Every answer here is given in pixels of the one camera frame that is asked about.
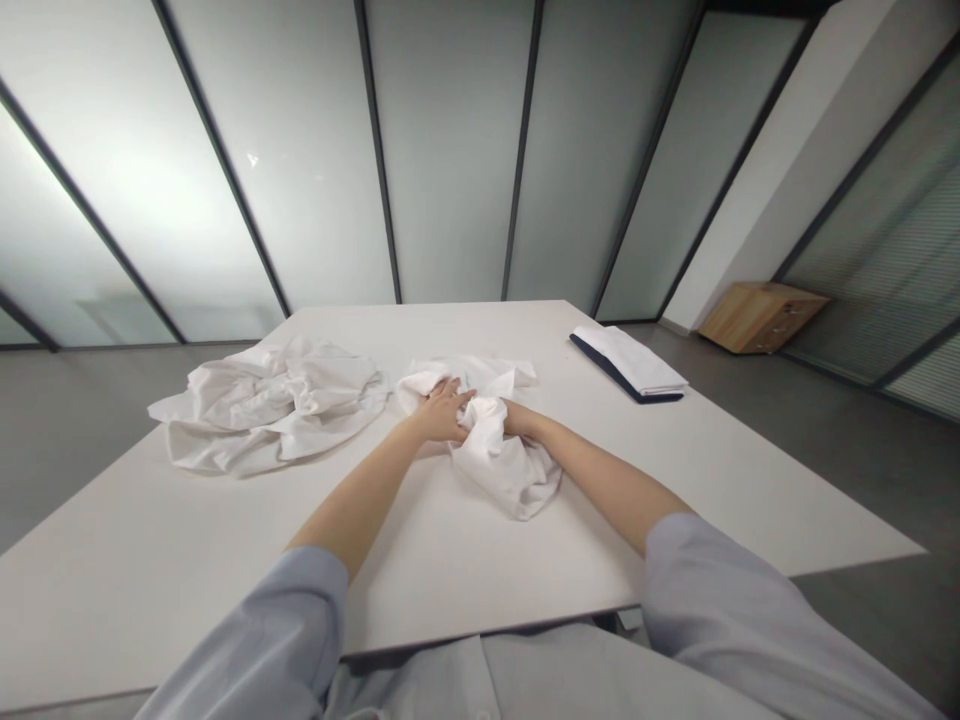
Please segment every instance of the wooden drawer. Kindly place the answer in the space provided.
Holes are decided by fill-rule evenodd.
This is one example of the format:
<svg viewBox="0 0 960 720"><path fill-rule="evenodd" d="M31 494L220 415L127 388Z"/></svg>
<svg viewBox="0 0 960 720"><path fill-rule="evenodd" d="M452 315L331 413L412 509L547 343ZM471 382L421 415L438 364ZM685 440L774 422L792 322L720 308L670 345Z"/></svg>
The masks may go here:
<svg viewBox="0 0 960 720"><path fill-rule="evenodd" d="M777 283L734 283L700 334L730 352L772 353L828 302Z"/></svg>

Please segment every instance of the glass panel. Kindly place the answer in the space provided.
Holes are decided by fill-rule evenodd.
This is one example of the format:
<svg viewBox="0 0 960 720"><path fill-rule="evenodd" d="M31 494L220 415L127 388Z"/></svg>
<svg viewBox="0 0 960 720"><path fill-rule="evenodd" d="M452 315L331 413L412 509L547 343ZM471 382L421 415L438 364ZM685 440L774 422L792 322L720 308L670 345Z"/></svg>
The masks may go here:
<svg viewBox="0 0 960 720"><path fill-rule="evenodd" d="M590 312L695 5L544 6L510 300Z"/></svg>
<svg viewBox="0 0 960 720"><path fill-rule="evenodd" d="M0 75L187 339L282 321L149 2L6 0Z"/></svg>
<svg viewBox="0 0 960 720"><path fill-rule="evenodd" d="M704 16L599 319L659 314L805 24L718 12Z"/></svg>
<svg viewBox="0 0 960 720"><path fill-rule="evenodd" d="M27 344L36 345L37 341L16 320L0 310L0 345Z"/></svg>
<svg viewBox="0 0 960 720"><path fill-rule="evenodd" d="M393 303L353 3L171 5L292 309Z"/></svg>
<svg viewBox="0 0 960 720"><path fill-rule="evenodd" d="M173 342L43 159L0 109L0 285L65 347ZM32 337L23 342L34 342Z"/></svg>
<svg viewBox="0 0 960 720"><path fill-rule="evenodd" d="M960 314L960 59L787 271L835 298L785 348L873 383Z"/></svg>
<svg viewBox="0 0 960 720"><path fill-rule="evenodd" d="M533 5L368 3L404 302L500 299Z"/></svg>
<svg viewBox="0 0 960 720"><path fill-rule="evenodd" d="M901 375L886 392L960 420L960 335Z"/></svg>

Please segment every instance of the person's right hand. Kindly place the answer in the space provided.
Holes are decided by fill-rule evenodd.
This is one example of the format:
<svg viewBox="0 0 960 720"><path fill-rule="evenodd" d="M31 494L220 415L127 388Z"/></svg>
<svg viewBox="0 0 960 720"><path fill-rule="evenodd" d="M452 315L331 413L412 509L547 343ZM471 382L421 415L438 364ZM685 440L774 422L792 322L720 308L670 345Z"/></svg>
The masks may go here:
<svg viewBox="0 0 960 720"><path fill-rule="evenodd" d="M513 402L513 400L501 399L507 406L507 419L503 421L503 434L532 436L538 420L542 419L543 416L528 407Z"/></svg>

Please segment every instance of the white wall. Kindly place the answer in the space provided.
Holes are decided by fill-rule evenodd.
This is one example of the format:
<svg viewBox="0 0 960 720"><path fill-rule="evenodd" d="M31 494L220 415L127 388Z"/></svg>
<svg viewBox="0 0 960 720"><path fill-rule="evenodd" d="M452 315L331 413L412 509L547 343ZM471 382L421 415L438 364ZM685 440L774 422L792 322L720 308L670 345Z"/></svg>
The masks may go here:
<svg viewBox="0 0 960 720"><path fill-rule="evenodd" d="M731 283L769 280L960 26L953 0L843 0L818 26L664 319L696 329Z"/></svg>

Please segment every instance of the metal frame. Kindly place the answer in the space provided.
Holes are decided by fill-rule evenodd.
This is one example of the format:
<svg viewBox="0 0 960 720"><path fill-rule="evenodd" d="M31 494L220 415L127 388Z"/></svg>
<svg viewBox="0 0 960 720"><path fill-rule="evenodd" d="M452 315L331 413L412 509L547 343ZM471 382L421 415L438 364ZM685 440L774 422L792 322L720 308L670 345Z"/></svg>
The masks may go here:
<svg viewBox="0 0 960 720"><path fill-rule="evenodd" d="M200 87L200 83L197 80L196 71L194 70L192 63L190 62L190 57L187 55L187 52L184 48L183 39L180 37L176 23L173 20L173 16L170 14L170 11L167 8L164 0L152 0L152 2L153 8L156 10L157 17L160 20L160 24L163 26L163 32L167 36L167 42L170 43L170 50L173 52L174 57L176 57L177 65L180 67L180 72L183 74L184 82L186 82L187 87L190 89L190 96L193 98L193 103L196 105L197 112L200 114L200 119L203 121L203 127L207 131L207 137L210 139L210 144L213 145L213 151L217 155L217 160L220 161L220 168L223 170L223 174L227 178L227 184L230 185L230 191L233 193L233 198L237 202L237 207L240 210L240 215L243 217L244 224L247 226L247 231L250 233L250 239L253 240L253 246L257 249L257 255L260 256L260 262L263 263L263 270L267 273L267 278L270 280L270 286L273 288L273 292L277 296L277 302L280 303L280 309L283 311L283 316L290 317L290 306L287 304L287 298L283 294L283 289L280 287L280 281L277 279L277 274L274 271L273 263L270 262L270 255L267 253L267 248L263 244L263 238L260 236L260 230L257 227L256 221L253 219L253 213L250 211L250 206L247 204L247 199L243 194L243 189L240 187L240 182L237 180L237 174L233 169L232 163L230 162L230 157L227 155L223 138L220 135L220 131L217 129L217 124L213 119L213 115L210 113L206 96L203 94L203 89Z"/></svg>
<svg viewBox="0 0 960 720"><path fill-rule="evenodd" d="M33 337L36 338L37 342L40 343L40 345L42 345L43 347L45 347L47 350L49 350L50 352L58 352L60 350L60 345L57 343L57 341L54 340L49 335L47 335L47 333L44 332L43 328L37 325L30 318L30 316L27 315L20 308L20 306L17 305L12 299L10 299L10 297L2 290L0 290L0 309L2 309L4 312L7 313L7 315L12 317L20 325L20 327L22 327L28 333L33 335ZM34 349L37 346L23 345L22 343L18 343L16 345L6 345L2 347L8 350L13 350L13 349L24 349L24 348Z"/></svg>
<svg viewBox="0 0 960 720"><path fill-rule="evenodd" d="M893 115L887 120L886 124L873 139L873 142L870 143L863 155L860 156L860 159L857 160L850 169L850 172L847 173L840 185L837 186L837 189L833 191L826 205L820 209L820 212L817 213L813 222L810 223L810 227L800 236L797 244L793 246L793 250L790 251L790 254L787 255L786 259L780 264L780 267L773 276L774 282L783 280L791 266L797 261L797 258L803 254L803 251L807 249L807 246L820 231L820 228L823 227L830 215L833 214L833 211L837 209L837 206L843 201L847 193L850 192L850 189L857 180L860 179L860 176L863 175L870 163L873 162L873 159L880 153L883 146L887 144L887 141L893 136L900 125L903 124L903 121L913 112L913 109L923 96L927 94L927 91L933 83L936 82L937 78L940 77L940 74L946 69L947 65L958 52L960 52L960 31L955 33L950 42L947 43L947 46L940 51L940 54L936 60L933 61L933 64L930 65L917 84L914 85L913 90L911 90L903 102L900 103Z"/></svg>
<svg viewBox="0 0 960 720"><path fill-rule="evenodd" d="M677 271L677 275L673 279L673 283L670 285L670 289L667 291L663 303L660 305L660 310L657 312L656 317L657 321L663 317L663 313L666 311L667 306L670 304L674 294L677 292L677 288L680 287L680 281L683 280L683 276L690 267L690 263L693 262L694 255L696 255L697 250L700 249L700 244L703 242L703 238L706 237L707 230L710 229L710 225L713 223L713 219L716 217L717 212L719 212L720 206L723 204L724 199L726 199L727 193L730 191L730 187L733 185L733 181L736 180L737 174L740 172L740 168L743 167L743 163L750 154L750 150L753 149L753 144L756 142L757 137L760 135L760 131L763 129L767 119L770 117L770 113L777 104L777 100L780 99L780 94L783 92L783 88L786 86L787 81L793 74L794 69L796 69L797 63L800 62L800 58L807 49L807 44L810 42L810 38L813 37L813 33L817 29L817 25L820 24L820 19L822 17L822 15L818 15L807 21L803 32L800 33L796 43L794 43L793 49L790 50L790 54L787 56L787 60L783 64L783 68L781 68L780 73L777 75L777 79L773 83L773 87L771 87L770 92L767 93L767 99L764 100L763 106L760 108L760 112L757 114L756 119L753 121L753 125L750 127L750 132L744 139L743 145L740 146L740 151L737 153L737 156L733 161L733 165L730 166L730 171L727 173L727 177L724 179L723 185L720 186L720 191L717 193L717 197L714 199L713 204L710 206L710 210L703 219L703 223L700 225L700 230L697 231L697 235L693 240L693 245L691 245L690 250L687 251L687 255L683 259L683 264Z"/></svg>
<svg viewBox="0 0 960 720"><path fill-rule="evenodd" d="M822 16L839 0L710 0L707 10L805 20Z"/></svg>
<svg viewBox="0 0 960 720"><path fill-rule="evenodd" d="M680 57L676 66L673 68L673 74L670 76L670 82L667 85L667 91L660 103L660 109L657 111L657 120L653 125L653 132L650 134L650 140L643 152L643 160L640 163L640 172L637 173L637 179L633 183L633 189L630 191L630 198L627 200L626 211L620 220L620 227L614 237L613 247L610 250L610 257L607 259L607 265L604 268L603 276L600 278L600 287L597 289L597 295L594 298L593 306L590 309L590 317L596 318L600 310L600 303L603 300L603 294L607 291L607 283L610 282L610 276L613 274L613 266L617 264L617 256L620 254L620 247L623 245L623 238L626 237L627 228L630 227L630 220L633 217L633 211L637 206L637 200L640 197L640 190L647 179L647 172L650 170L650 164L653 162L653 156L657 152L657 145L660 142L660 135L663 134L663 128L667 124L667 116L670 114L670 108L673 106L673 99L677 96L677 89L680 87L680 80L683 77L684 70L687 67L687 61L690 59L690 53L693 50L693 44L696 41L697 33L700 32L700 25L703 22L703 16L706 13L706 2L700 0L697 8L693 12L693 18L690 21L690 27L687 29L687 36L683 40L683 46L680 49Z"/></svg>
<svg viewBox="0 0 960 720"><path fill-rule="evenodd" d="M870 385L870 388L873 390L881 390L887 387L901 375L913 368L914 365L922 362L931 353L936 352L942 345L946 345L957 333L960 333L960 317L954 318L953 322L945 325L938 333L928 338L926 342L922 343L916 350L887 370L887 372Z"/></svg>
<svg viewBox="0 0 960 720"><path fill-rule="evenodd" d="M360 36L360 55L363 58L363 77L367 83L367 105L370 108L370 127L373 131L373 150L377 156L377 176L380 179L380 200L383 204L383 224L387 231L387 251L393 273L393 295L397 305L403 304L400 292L400 268L397 264L397 245L393 236L393 212L390 210L390 191L387 187L387 166L383 159L383 136L380 134L380 109L377 105L377 86L373 78L373 56L370 51L370 28L367 25L367 7L364 0L353 0L357 15L357 33Z"/></svg>
<svg viewBox="0 0 960 720"><path fill-rule="evenodd" d="M57 159L57 156L54 154L53 150L49 145L47 145L46 140L43 139L40 131L37 130L36 126L30 121L30 118L27 116L26 112L24 112L23 108L20 106L20 103L17 102L17 99L13 96L13 93L10 92L10 88L7 87L6 83L4 83L2 79L0 79L0 103L2 103L7 109L7 112L10 113L10 117L13 118L14 122L20 128L20 131L24 134L27 140L30 141L33 149L37 151L41 158L43 158L43 161L47 164L47 168L59 181L61 187L63 187L67 195L70 196L70 199L73 200L74 205L77 206L77 209L80 210L80 213L83 215L86 221L90 223L90 226L94 229L94 231L96 231L97 235L100 236L103 244L106 245L107 249L110 251L110 254L113 255L114 259L120 264L120 267L123 268L123 271L127 274L127 277L130 278L130 281L134 284L137 290L140 291L140 294L143 295L144 299L150 304L150 307L153 308L153 311L160 317L160 320L167 327L167 330L170 331L170 334L178 343L181 345L185 344L187 342L186 338L174 324L173 320L170 319L170 316L167 315L167 311L163 309L163 306L159 303L153 292L143 281L143 278L140 277L140 273L138 273L136 268L134 268L133 263L130 262L130 259L127 257L126 253L124 253L120 248L120 245L117 244L117 241L114 239L113 235L110 234L110 231L107 230L107 226L103 224L100 216L97 215L96 211L93 209L93 206L87 201L87 198L80 191L80 188L73 181L73 178L70 177L70 174L66 171L66 168L64 168L60 163L60 160Z"/></svg>
<svg viewBox="0 0 960 720"><path fill-rule="evenodd" d="M513 262L513 239L517 230L517 212L520 208L520 183L523 180L523 160L527 152L527 130L530 126L530 104L533 101L533 81L540 54L540 29L543 26L544 0L536 0L533 8L533 27L530 31L530 55L527 58L527 82L523 89L523 111L520 115L520 143L517 148L517 169L513 176L513 201L510 205L510 229L507 232L507 256L503 261L503 287L500 300L507 299L510 285L510 264Z"/></svg>

